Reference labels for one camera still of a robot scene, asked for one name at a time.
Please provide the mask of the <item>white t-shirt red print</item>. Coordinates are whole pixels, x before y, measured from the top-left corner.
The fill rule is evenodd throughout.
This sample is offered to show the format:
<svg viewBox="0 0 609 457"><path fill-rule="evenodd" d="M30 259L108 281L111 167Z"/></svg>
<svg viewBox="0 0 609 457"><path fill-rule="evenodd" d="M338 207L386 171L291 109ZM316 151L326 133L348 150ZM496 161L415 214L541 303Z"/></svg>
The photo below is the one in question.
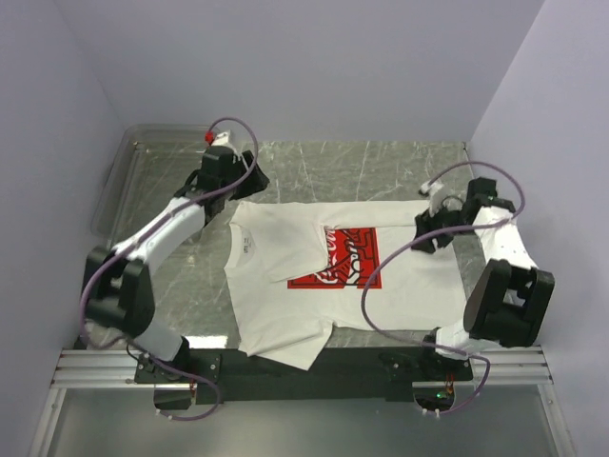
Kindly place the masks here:
<svg viewBox="0 0 609 457"><path fill-rule="evenodd" d="M308 369L334 328L430 330L462 318L454 250L406 248L425 207L239 204L225 273L240 350Z"/></svg>

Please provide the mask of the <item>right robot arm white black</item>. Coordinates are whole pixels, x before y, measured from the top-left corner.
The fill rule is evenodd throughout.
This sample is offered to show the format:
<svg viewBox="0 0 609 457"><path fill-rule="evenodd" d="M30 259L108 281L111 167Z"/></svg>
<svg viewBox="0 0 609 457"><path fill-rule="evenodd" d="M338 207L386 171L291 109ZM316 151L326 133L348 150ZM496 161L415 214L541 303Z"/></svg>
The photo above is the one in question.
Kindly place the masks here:
<svg viewBox="0 0 609 457"><path fill-rule="evenodd" d="M416 359L421 381L468 380L469 355L491 348L528 348L540 332L555 287L552 273L539 269L528 254L514 204L499 197L488 178L469 182L459 209L450 209L444 185L421 186L429 207L415 218L413 249L433 254L453 241L447 229L475 234L486 265L466 300L462 318L428 333Z"/></svg>

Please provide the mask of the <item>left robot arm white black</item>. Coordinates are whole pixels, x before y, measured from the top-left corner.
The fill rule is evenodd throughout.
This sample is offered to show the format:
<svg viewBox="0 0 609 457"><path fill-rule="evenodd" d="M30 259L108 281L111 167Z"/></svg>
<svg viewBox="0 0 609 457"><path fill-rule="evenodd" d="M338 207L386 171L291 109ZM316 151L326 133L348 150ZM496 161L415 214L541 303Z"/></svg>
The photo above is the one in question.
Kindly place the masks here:
<svg viewBox="0 0 609 457"><path fill-rule="evenodd" d="M165 380L184 380L190 370L189 342L157 315L152 275L222 212L226 202L267 188L258 155L257 149L237 152L231 146L208 146L200 167L157 216L114 247L93 249L86 260L80 323L118 330L122 339L154 361Z"/></svg>

